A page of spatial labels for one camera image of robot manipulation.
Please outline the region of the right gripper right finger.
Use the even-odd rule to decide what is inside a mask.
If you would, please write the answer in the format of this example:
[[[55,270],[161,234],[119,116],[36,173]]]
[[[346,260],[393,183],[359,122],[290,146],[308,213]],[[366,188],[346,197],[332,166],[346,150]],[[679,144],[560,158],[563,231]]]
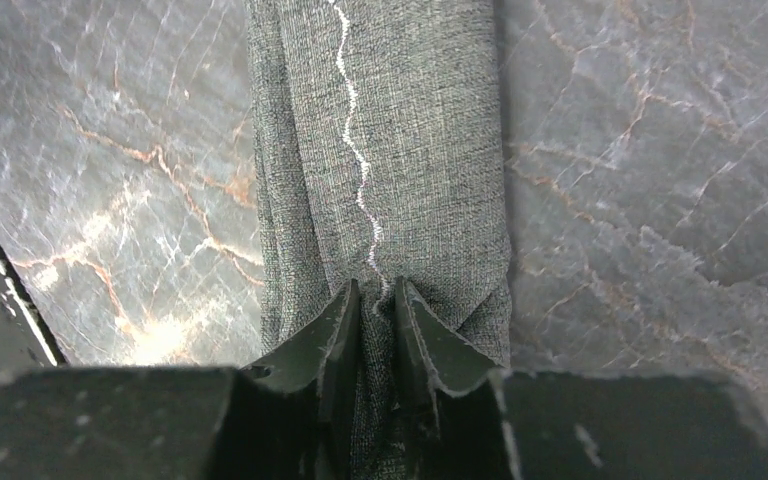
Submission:
[[[768,425],[724,375],[504,368],[394,294],[411,479],[768,479]]]

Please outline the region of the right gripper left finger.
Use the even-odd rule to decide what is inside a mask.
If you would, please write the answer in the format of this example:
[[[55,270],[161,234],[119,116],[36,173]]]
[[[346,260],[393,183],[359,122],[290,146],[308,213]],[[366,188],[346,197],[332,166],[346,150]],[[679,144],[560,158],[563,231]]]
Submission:
[[[82,367],[0,382],[0,479],[347,479],[356,282],[242,367]]]

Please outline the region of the grey cloth napkin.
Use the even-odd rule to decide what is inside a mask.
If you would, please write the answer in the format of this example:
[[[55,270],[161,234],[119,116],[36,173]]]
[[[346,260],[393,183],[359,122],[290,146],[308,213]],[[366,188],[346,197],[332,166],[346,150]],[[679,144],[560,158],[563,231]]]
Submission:
[[[398,277],[510,361],[510,242],[489,1],[251,1],[261,335],[273,348],[346,281],[362,297],[350,475],[403,479]]]

